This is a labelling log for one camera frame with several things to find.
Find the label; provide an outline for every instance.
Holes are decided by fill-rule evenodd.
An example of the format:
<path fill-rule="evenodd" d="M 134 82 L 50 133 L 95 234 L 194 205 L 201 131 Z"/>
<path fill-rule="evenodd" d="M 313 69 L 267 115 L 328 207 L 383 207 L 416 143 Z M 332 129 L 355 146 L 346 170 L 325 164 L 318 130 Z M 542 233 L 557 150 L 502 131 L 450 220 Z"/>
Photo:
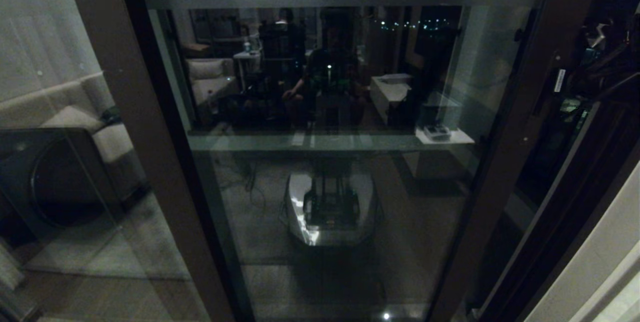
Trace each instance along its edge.
<path fill-rule="evenodd" d="M 555 78 L 555 87 L 553 88 L 553 92 L 560 92 L 560 90 L 562 90 L 562 83 L 565 80 L 565 72 L 567 72 L 565 69 L 560 69 L 560 71 L 558 71 L 558 76 Z"/>

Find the white wall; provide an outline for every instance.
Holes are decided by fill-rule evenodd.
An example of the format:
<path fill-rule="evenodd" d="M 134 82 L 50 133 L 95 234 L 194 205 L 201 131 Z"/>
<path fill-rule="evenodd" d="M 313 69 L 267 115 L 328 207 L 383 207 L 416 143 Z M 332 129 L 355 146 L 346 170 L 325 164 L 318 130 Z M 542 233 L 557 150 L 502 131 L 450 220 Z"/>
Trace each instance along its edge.
<path fill-rule="evenodd" d="M 462 109 L 445 115 L 445 124 L 457 119 L 457 125 L 476 141 L 489 136 L 520 45 L 514 41 L 515 31 L 525 28 L 529 12 L 526 7 L 469 8 L 457 65 L 445 87 Z"/>
<path fill-rule="evenodd" d="M 640 164 L 525 322 L 567 322 L 640 241 Z"/>
<path fill-rule="evenodd" d="M 175 28 L 178 30 L 178 38 L 182 44 L 195 44 L 196 37 L 194 35 L 194 27 L 192 26 L 192 18 L 189 16 L 189 10 L 177 9 L 172 10 Z"/>
<path fill-rule="evenodd" d="M 100 70 L 75 0 L 0 2 L 0 101 Z"/>

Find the cushion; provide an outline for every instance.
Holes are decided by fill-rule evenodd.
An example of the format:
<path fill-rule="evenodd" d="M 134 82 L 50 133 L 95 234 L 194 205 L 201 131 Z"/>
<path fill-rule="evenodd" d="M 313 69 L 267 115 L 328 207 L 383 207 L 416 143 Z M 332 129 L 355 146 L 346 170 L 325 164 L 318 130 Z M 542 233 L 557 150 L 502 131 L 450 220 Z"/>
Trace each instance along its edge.
<path fill-rule="evenodd" d="M 102 121 L 82 109 L 76 106 L 67 106 L 40 126 L 43 128 L 84 128 L 93 134 L 103 125 Z"/>
<path fill-rule="evenodd" d="M 225 73 L 224 60 L 189 60 L 189 76 L 192 81 L 197 79 L 219 78 Z"/>
<path fill-rule="evenodd" d="M 115 106 L 116 103 L 112 98 L 112 93 L 109 92 L 107 81 L 105 81 L 102 72 L 85 76 L 80 80 L 80 83 L 98 115 L 101 115 L 108 108 Z"/>
<path fill-rule="evenodd" d="M 235 78 L 197 79 L 191 85 L 196 105 L 206 103 L 211 92 L 214 102 L 220 97 L 238 93 Z"/>
<path fill-rule="evenodd" d="M 98 116 L 80 82 L 69 81 L 0 103 L 0 126 L 3 128 L 37 128 L 67 106 Z"/>
<path fill-rule="evenodd" d="M 102 160 L 109 164 L 133 150 L 133 143 L 123 124 L 108 126 L 93 136 Z"/>

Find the white sofa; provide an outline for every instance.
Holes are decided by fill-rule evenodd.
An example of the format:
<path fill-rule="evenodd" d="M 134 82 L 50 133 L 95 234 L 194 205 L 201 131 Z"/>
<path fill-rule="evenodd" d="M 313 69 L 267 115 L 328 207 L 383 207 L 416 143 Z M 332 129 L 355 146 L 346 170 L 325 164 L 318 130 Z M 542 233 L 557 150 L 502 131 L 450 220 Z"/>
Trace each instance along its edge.
<path fill-rule="evenodd" d="M 96 144 L 115 192 L 126 199 L 146 176 L 123 124 L 100 115 L 114 106 L 102 72 L 0 102 L 0 128 L 80 127 Z"/>
<path fill-rule="evenodd" d="M 231 58 L 190 58 L 187 67 L 198 114 L 206 124 L 211 119 L 210 104 L 214 107 L 220 97 L 240 92 L 234 61 Z"/>

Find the chair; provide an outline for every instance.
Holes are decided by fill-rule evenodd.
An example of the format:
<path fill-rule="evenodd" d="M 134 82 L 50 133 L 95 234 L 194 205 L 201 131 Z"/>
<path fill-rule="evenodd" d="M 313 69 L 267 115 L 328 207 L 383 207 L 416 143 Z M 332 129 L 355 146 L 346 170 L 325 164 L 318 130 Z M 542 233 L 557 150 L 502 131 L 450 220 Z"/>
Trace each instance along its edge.
<path fill-rule="evenodd" d="M 212 108 L 218 99 L 240 92 L 234 63 L 230 58 L 192 58 L 187 59 L 187 67 L 193 102 L 206 124 L 213 117 Z"/>
<path fill-rule="evenodd" d="M 263 70 L 272 83 L 295 84 L 302 76 L 305 62 L 304 29 L 295 24 L 270 24 L 260 27 Z"/>

